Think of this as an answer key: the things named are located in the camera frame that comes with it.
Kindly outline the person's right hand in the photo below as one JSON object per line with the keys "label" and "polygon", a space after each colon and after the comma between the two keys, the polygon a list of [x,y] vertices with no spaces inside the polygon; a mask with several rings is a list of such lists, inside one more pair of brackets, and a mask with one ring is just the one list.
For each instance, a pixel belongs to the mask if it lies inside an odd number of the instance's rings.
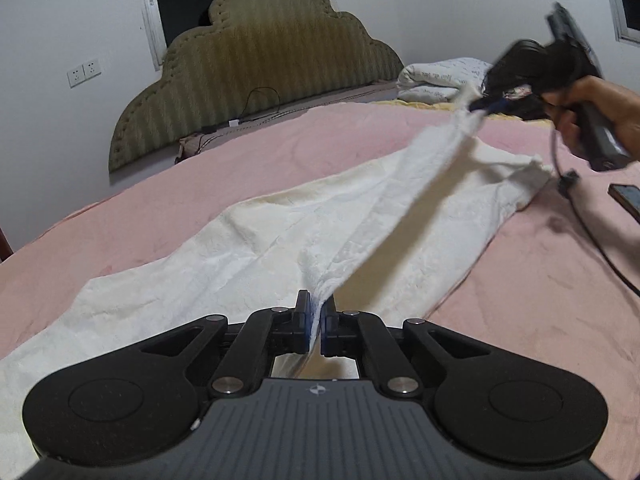
{"label": "person's right hand", "polygon": [[588,76],[574,82],[570,87],[546,92],[542,95],[547,103],[547,114],[554,123],[565,146],[577,157],[586,159],[582,149],[582,134],[577,125],[577,116],[570,111],[576,103],[592,104],[605,118],[612,122],[614,136],[623,145],[634,162],[639,160],[640,98],[633,92],[611,81]]}

